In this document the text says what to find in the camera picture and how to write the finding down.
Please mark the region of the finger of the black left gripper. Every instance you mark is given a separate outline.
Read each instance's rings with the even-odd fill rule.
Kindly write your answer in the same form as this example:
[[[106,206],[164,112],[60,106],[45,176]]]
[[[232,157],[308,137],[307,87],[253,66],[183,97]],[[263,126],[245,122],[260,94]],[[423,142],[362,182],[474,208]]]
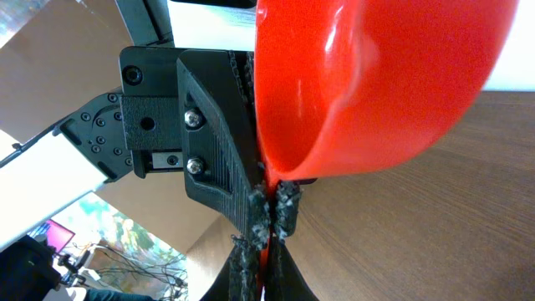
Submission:
[[[273,230],[280,241],[291,237],[297,228],[298,208],[302,199],[301,185],[310,185],[316,178],[280,181],[275,192],[275,219]]]

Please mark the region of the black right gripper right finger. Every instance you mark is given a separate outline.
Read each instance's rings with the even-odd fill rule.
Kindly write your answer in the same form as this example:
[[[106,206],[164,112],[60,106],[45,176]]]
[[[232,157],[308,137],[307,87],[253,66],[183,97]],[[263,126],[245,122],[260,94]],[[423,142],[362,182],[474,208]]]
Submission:
[[[270,242],[264,286],[266,301],[318,301],[284,241],[278,238]]]

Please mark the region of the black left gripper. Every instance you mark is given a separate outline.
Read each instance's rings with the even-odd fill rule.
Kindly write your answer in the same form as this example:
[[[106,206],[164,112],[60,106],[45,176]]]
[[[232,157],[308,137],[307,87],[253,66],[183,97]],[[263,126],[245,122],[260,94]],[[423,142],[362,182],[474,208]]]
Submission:
[[[251,245],[263,249],[270,217],[237,64],[227,51],[181,52],[124,48],[120,87],[93,98],[53,132],[103,172],[107,182],[130,172],[143,178],[181,171],[182,145],[185,161],[203,165],[201,171],[186,173],[186,194],[221,213]],[[181,128],[179,104],[182,114],[200,113],[202,124]]]

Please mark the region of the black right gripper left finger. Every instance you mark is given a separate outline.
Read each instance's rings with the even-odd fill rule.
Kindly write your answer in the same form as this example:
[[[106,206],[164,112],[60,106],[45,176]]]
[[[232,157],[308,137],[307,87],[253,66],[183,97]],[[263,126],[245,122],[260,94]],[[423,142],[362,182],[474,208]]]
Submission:
[[[260,252],[244,237],[232,236],[233,249],[201,301],[256,301]]]

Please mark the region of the red measuring scoop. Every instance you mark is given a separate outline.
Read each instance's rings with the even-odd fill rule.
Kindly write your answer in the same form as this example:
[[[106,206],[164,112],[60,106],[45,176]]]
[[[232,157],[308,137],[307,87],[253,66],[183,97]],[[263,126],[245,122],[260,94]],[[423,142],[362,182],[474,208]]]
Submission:
[[[521,168],[471,110],[516,0],[265,0],[255,109],[267,184],[304,181],[286,243],[322,300],[481,300],[532,254]]]

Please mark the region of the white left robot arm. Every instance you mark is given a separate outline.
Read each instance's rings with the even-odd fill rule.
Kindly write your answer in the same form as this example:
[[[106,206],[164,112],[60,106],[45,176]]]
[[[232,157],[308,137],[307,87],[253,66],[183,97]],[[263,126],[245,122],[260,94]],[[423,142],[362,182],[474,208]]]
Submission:
[[[259,4],[51,1],[1,51],[1,245],[111,186],[139,216],[193,235],[225,216],[271,236],[252,71]]]

